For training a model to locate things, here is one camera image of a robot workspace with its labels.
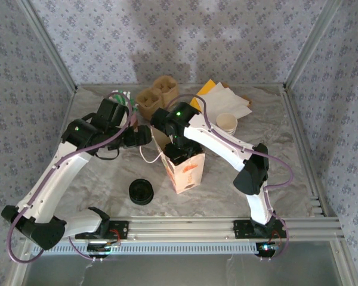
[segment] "table surface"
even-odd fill
[[[143,87],[128,86],[123,90],[130,90],[132,96],[135,96],[141,88]],[[262,142],[268,147],[269,154],[290,164],[294,171],[292,185],[269,191],[272,206],[284,217],[312,216],[310,194],[280,95],[242,86],[232,86],[231,89],[235,94],[247,95],[252,100],[252,113],[238,120],[234,136],[254,145]],[[95,112],[102,97],[111,90],[112,87],[109,86],[97,86],[90,91],[79,88],[68,122]],[[198,90],[198,87],[180,86],[182,94],[196,93]],[[140,124],[148,124],[141,117],[138,121]],[[144,146],[143,152],[148,160],[158,154],[153,142]],[[288,179],[285,168],[271,161],[269,165],[269,184],[278,184]],[[249,217],[250,210],[245,196],[233,186],[236,175],[237,171],[225,160],[206,150],[202,183],[176,194],[162,162],[158,160],[147,164],[141,158],[138,148],[130,148],[121,150],[114,161],[93,157],[68,187],[57,207],[56,215],[69,216],[75,211],[95,206],[111,217]],[[138,178],[150,181],[154,189],[154,199],[146,206],[138,206],[129,199],[129,185]]]

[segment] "floral wallpaper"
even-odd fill
[[[32,0],[75,83],[284,82],[326,0]]]
[[[343,2],[294,96],[317,175],[358,270],[358,0]]]
[[[0,0],[0,213],[30,190],[49,163],[69,99],[16,2]],[[0,285],[10,265],[8,229],[0,216]]]

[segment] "black lid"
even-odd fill
[[[144,206],[151,202],[154,197],[154,191],[149,181],[136,179],[129,186],[129,195],[134,204]]]

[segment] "black bracket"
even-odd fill
[[[258,232],[257,228],[254,227],[252,221],[249,219],[234,220],[233,221],[233,231],[234,237],[238,239],[244,238],[271,238],[272,232],[277,231],[281,238],[286,238],[286,232],[282,229],[283,225],[281,221],[275,220],[271,225],[270,229],[263,234],[263,232]]]
[[[126,240],[129,232],[129,222],[127,220],[110,220],[108,230],[100,238],[89,232],[76,234],[75,238],[76,240],[117,240],[118,235],[114,230],[118,231],[120,240]]]

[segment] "yellow paper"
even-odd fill
[[[202,89],[196,95],[207,94],[212,88],[214,88],[215,85],[216,85],[216,83],[214,83],[214,81],[212,79],[210,79],[209,81],[207,81],[207,83],[202,87]],[[190,105],[192,107],[196,108],[197,110],[201,111],[200,105],[199,105],[199,103],[197,103],[196,98],[193,98],[191,100]]]

